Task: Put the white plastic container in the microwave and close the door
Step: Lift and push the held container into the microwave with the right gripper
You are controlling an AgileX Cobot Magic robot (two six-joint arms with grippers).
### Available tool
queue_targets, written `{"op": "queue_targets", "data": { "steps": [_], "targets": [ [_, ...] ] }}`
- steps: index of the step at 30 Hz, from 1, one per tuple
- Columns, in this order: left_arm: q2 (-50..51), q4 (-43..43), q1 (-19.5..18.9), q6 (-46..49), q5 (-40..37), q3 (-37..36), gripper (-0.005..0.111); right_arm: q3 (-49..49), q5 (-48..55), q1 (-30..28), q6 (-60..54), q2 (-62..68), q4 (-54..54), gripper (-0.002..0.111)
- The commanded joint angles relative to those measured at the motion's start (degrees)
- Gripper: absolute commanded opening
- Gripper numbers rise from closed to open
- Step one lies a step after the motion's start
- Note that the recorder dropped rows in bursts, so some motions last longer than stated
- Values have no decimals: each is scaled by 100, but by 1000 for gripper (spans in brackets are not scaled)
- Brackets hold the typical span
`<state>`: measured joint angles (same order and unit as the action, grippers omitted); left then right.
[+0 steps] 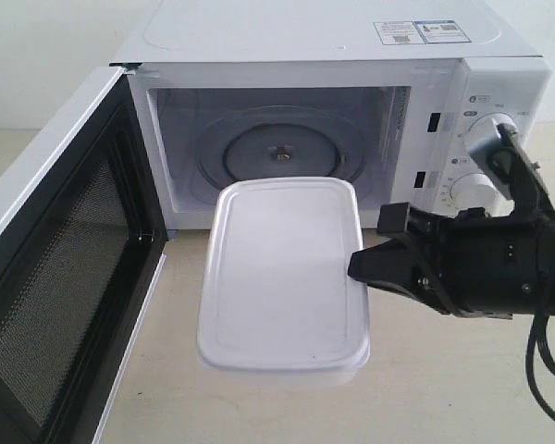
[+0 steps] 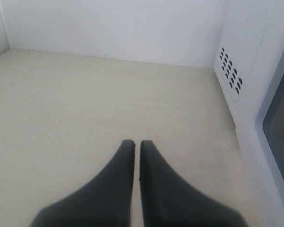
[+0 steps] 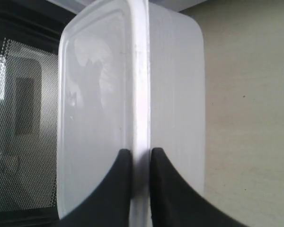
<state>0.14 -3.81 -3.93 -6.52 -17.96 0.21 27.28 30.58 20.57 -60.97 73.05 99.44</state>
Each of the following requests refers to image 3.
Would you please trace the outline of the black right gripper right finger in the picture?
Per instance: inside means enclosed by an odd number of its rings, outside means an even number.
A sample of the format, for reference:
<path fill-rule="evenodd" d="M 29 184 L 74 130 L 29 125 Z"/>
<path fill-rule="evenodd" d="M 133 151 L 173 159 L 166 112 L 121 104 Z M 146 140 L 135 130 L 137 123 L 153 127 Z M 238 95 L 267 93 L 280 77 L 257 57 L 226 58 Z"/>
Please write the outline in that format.
<path fill-rule="evenodd" d="M 199 195 L 178 173 L 162 148 L 151 151 L 151 219 L 155 227 L 241 227 Z"/>

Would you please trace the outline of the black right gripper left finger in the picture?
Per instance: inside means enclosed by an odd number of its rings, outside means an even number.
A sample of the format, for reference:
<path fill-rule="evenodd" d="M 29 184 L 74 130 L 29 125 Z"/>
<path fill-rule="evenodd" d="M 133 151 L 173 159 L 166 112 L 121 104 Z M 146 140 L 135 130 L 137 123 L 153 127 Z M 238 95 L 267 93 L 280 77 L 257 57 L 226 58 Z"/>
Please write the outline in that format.
<path fill-rule="evenodd" d="M 122 149 L 105 178 L 59 227 L 127 227 L 132 189 L 132 154 Z"/>

